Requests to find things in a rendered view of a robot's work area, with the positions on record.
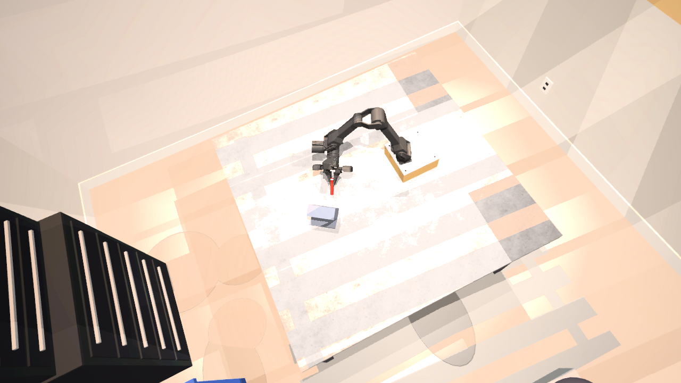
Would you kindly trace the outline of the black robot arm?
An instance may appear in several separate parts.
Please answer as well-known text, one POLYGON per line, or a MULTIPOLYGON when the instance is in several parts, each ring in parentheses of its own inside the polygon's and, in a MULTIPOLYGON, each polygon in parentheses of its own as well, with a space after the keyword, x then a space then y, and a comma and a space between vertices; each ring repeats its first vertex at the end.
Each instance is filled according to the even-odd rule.
MULTIPOLYGON (((384 136, 390 142, 390 151, 396 155, 396 159, 400 165, 404 163, 409 163, 411 159, 411 145, 410 141, 405 140, 403 137, 399 137, 395 130, 390 126, 387 121, 385 111, 382 107, 369 107, 363 112, 356 112, 347 123, 344 123, 339 129, 333 129, 328 134, 324 136, 323 141, 312 142, 312 153, 327 153, 339 154, 339 146, 343 145, 343 140, 350 133, 352 133, 356 128, 367 128, 381 130, 384 136), (362 118, 371 114, 371 124, 362 122, 362 118)), ((338 167, 337 157, 330 159, 328 156, 324 162, 322 162, 323 169, 332 170, 338 167)))

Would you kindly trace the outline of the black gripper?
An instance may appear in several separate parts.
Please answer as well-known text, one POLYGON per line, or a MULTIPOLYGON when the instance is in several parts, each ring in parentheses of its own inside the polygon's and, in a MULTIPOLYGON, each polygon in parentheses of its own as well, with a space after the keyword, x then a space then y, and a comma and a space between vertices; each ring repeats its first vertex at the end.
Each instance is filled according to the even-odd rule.
MULTIPOLYGON (((339 166, 339 154, 330 154, 330 153, 327 153, 327 158, 329 158, 328 156, 330 156, 330 159, 334 159, 334 156, 336 156, 336 157, 337 157, 337 161, 338 161, 338 167, 332 169, 332 170, 335 171, 335 172, 334 172, 334 179, 333 179, 333 186, 334 186, 335 183, 336 183, 336 181, 337 181, 337 178, 338 178, 339 174, 342 173, 342 171, 343 171, 343 172, 353 172, 353 167, 352 167, 352 166, 348 166, 348 165, 344 165, 343 167, 339 166)), ((313 170, 316 170, 316 171, 323 170, 323 173, 326 174, 326 176, 327 176, 327 178, 328 178, 328 181, 329 181, 329 184, 331 185, 331 180, 330 180, 330 179, 331 179, 331 176, 333 176, 333 172, 331 172, 331 171, 328 170, 328 169, 323 169, 322 164, 314 164, 314 165, 313 165, 313 170)))

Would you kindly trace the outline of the grey sloped panel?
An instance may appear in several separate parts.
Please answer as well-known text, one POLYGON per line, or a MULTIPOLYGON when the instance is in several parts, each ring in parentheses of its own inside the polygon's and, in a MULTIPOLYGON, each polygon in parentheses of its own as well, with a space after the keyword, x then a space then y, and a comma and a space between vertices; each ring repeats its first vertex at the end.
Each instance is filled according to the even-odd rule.
POLYGON ((336 228, 339 208, 308 204, 307 216, 311 217, 310 225, 336 228))

